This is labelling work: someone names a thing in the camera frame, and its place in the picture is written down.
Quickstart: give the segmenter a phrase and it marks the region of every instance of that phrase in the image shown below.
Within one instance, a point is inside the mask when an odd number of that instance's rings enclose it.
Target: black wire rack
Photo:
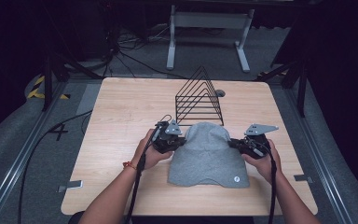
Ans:
[[[191,126],[208,121],[224,126],[219,98],[205,68],[201,66],[175,96],[176,122]]]

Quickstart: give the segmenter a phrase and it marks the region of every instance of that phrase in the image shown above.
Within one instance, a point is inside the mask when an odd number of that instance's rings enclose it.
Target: person's left hand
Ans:
[[[147,144],[147,141],[149,140],[150,136],[153,133],[153,129],[150,129],[145,138],[143,138],[140,142],[138,147],[136,148],[135,154],[133,155],[133,158],[131,160],[132,164],[134,166],[137,166],[139,159],[142,156],[142,153],[144,152],[144,148]],[[152,168],[155,166],[159,161],[167,160],[173,152],[169,151],[164,154],[159,153],[157,150],[153,148],[153,146],[150,146],[146,151],[146,163],[145,163],[145,170]]]

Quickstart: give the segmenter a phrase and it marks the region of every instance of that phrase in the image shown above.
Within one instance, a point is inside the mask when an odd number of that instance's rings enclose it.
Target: gray hat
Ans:
[[[168,182],[187,187],[249,187],[245,161],[236,148],[228,146],[229,139],[228,131],[217,124],[201,122],[191,126],[186,143],[173,154]]]

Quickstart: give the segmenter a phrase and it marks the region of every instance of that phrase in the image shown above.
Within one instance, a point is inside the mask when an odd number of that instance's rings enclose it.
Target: black electronic device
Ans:
[[[265,133],[278,130],[277,126],[252,124],[245,132],[243,139],[230,138],[228,145],[236,148],[240,154],[247,154],[254,159],[265,157],[271,150]]]
[[[157,130],[153,135],[152,142],[153,147],[161,154],[168,151],[175,151],[177,148],[185,144],[186,140],[184,137],[179,137],[182,131],[176,120],[159,121],[157,124]]]

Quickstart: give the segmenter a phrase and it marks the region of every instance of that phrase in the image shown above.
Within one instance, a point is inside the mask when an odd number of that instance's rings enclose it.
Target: light wood tabletop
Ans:
[[[175,95],[185,85],[182,79],[118,78],[103,81],[92,112],[71,181],[83,187],[68,189],[62,212],[72,215],[85,210],[92,200],[122,171],[122,162],[132,158],[139,140],[165,115],[175,118]],[[313,214],[317,205],[303,175],[292,142],[266,83],[212,81],[226,96],[219,98],[224,127],[230,137],[243,138],[252,123],[278,126],[266,133],[279,151],[282,170]],[[183,133],[187,127],[181,127]],[[133,215],[147,216],[267,216],[270,184],[249,164],[247,189],[216,185],[178,187],[167,182],[171,159],[143,171]],[[277,203],[275,214],[281,214]]]

